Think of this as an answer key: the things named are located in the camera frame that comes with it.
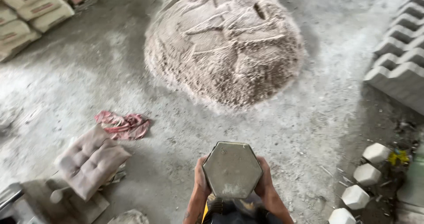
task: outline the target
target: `concrete floor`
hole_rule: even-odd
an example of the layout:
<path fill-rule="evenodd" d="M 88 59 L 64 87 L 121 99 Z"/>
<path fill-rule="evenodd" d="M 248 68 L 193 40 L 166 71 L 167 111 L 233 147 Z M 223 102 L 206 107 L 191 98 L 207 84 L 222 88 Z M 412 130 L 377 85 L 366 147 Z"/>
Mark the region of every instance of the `concrete floor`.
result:
<path fill-rule="evenodd" d="M 371 52 L 401 0 L 280 1 L 309 56 L 291 87 L 246 113 L 216 114 L 193 104 L 145 69 L 144 32 L 162 0 L 100 0 L 45 34 L 0 65 L 0 114 L 17 117 L 0 140 L 0 190 L 53 175 L 56 156 L 106 109 L 144 113 L 154 123 L 144 139 L 121 143 L 133 154 L 127 177 L 103 191 L 111 206 L 96 223 L 132 208 L 151 223 L 180 223 L 195 162 L 219 140 L 250 143 L 270 163 L 294 219 L 325 223 L 343 191 L 336 168 L 352 173 L 370 140 L 384 144 L 397 118 L 417 119 L 362 87 Z"/>

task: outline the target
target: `red cloth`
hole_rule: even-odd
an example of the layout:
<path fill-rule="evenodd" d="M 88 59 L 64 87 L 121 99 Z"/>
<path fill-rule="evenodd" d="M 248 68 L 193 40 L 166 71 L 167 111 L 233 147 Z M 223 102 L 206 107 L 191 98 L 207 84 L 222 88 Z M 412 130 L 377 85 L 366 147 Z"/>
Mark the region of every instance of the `red cloth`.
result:
<path fill-rule="evenodd" d="M 113 127 L 103 129 L 112 140 L 138 140 L 144 137 L 150 126 L 149 119 L 143 119 L 141 114 L 129 114 L 124 117 L 115 113 L 101 111 L 94 116 L 96 122 L 111 124 Z"/>

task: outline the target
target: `cushion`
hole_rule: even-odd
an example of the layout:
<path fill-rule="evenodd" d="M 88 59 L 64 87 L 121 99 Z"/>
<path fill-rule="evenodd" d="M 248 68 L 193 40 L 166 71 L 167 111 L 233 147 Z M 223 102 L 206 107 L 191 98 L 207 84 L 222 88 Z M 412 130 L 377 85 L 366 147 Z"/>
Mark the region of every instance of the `cushion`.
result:
<path fill-rule="evenodd" d="M 130 156 L 97 124 L 56 159 L 56 166 L 75 193 L 88 201 Z"/>

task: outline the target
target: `hexagonal concrete block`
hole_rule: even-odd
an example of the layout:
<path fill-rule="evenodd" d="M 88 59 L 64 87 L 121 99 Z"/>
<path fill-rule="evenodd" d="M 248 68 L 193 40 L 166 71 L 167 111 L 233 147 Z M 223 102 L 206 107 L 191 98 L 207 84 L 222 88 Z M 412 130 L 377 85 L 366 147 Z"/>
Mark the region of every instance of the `hexagonal concrete block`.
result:
<path fill-rule="evenodd" d="M 262 176 L 262 168 L 246 143 L 218 142 L 203 170 L 215 196 L 225 198 L 247 198 Z"/>
<path fill-rule="evenodd" d="M 330 224 L 355 224 L 356 220 L 345 208 L 339 208 L 331 213 L 328 222 Z"/>
<path fill-rule="evenodd" d="M 363 157 L 366 158 L 371 163 L 379 163 L 385 161 L 389 157 L 390 149 L 386 146 L 374 143 L 373 145 L 368 146 L 364 153 Z"/>
<path fill-rule="evenodd" d="M 381 172 L 370 164 L 364 164 L 356 168 L 353 173 L 355 178 L 363 186 L 374 185 L 378 183 L 381 177 Z"/>
<path fill-rule="evenodd" d="M 342 195 L 343 202 L 352 210 L 364 208 L 370 200 L 369 195 L 358 185 L 346 188 Z"/>

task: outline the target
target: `sand pile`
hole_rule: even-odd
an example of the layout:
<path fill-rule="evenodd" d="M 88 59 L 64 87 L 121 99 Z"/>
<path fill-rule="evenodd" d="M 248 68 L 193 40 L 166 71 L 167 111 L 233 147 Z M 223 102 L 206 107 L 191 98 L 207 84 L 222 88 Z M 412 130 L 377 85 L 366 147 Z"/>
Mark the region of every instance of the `sand pile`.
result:
<path fill-rule="evenodd" d="M 152 72 L 193 98 L 248 107 L 302 63 L 303 42 L 277 0 L 167 0 L 146 32 Z"/>

